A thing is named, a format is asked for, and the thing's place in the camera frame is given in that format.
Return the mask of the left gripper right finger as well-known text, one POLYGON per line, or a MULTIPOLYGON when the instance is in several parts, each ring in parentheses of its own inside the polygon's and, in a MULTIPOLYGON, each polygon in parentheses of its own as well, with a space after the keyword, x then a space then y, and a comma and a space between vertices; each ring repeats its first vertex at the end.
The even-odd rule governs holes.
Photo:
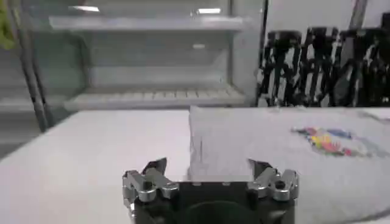
POLYGON ((271 197, 275 201, 295 200, 299 196, 299 174, 295 170, 285 169, 282 173, 269 163, 248 159, 252 168, 253 180, 247 188, 258 199, 271 197))

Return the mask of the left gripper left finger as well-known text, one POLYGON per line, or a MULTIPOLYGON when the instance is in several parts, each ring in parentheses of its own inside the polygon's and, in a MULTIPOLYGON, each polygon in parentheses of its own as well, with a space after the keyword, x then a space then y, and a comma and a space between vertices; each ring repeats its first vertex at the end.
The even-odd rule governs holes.
POLYGON ((122 176, 122 196, 126 208, 132 208, 138 200, 151 203, 158 197, 173 199, 179 194, 179 183, 165 177, 167 158, 149 161, 143 171, 125 171, 122 176))

